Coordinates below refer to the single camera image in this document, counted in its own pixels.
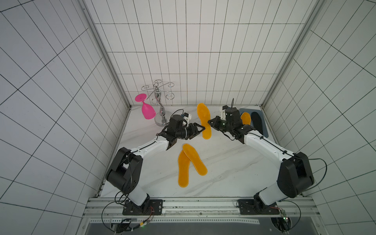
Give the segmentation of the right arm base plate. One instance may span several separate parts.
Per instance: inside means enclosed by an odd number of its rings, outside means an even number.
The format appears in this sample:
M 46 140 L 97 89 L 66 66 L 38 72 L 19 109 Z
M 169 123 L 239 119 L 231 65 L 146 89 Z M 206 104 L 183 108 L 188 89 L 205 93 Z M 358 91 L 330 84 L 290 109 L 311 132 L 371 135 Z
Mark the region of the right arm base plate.
M 275 208 L 276 204 L 271 206 L 264 205 L 261 201 L 254 199 L 239 199 L 236 206 L 241 215 L 278 215 L 280 211 Z

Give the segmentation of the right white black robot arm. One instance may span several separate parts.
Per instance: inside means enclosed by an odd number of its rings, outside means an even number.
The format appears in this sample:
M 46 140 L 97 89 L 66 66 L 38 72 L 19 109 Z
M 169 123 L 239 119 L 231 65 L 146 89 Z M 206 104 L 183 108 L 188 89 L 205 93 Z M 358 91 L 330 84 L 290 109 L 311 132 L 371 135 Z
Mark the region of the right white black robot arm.
M 240 111 L 235 107 L 224 106 L 221 116 L 208 121 L 211 128 L 229 133 L 240 141 L 267 157 L 279 171 L 276 182 L 254 195 L 259 208 L 270 206 L 286 198 L 295 198 L 314 184 L 314 176 L 308 157 L 294 153 L 271 142 L 264 136 L 262 119 L 258 113 L 250 115 L 251 125 L 244 124 Z

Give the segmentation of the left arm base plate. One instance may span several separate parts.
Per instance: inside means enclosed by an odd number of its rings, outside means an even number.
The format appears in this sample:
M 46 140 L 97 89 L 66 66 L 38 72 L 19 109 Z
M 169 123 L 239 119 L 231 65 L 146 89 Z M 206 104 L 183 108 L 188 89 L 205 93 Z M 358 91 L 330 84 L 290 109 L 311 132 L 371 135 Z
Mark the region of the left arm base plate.
M 126 201 L 123 207 L 122 215 L 161 215 L 163 209 L 163 200 L 146 199 L 141 206 Z

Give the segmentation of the black insole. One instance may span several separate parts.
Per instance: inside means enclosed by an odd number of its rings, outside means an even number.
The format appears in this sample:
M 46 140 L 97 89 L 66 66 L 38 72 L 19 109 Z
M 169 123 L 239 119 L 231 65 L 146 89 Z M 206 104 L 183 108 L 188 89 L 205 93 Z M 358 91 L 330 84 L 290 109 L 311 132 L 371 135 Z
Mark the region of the black insole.
M 257 112 L 253 112 L 251 114 L 251 120 L 253 122 L 253 127 L 263 135 L 263 126 L 262 126 L 262 119 Z

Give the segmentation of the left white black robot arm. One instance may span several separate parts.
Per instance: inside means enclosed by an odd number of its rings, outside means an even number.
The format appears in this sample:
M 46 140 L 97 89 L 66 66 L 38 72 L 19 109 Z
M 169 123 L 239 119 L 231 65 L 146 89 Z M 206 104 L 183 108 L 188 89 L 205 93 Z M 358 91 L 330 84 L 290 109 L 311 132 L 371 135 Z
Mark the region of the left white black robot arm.
M 191 140 L 205 130 L 205 127 L 190 123 L 181 115 L 172 115 L 167 126 L 150 142 L 133 149 L 120 148 L 106 175 L 112 184 L 141 211 L 149 208 L 150 196 L 138 186 L 145 157 L 154 156 L 173 147 L 177 140 Z

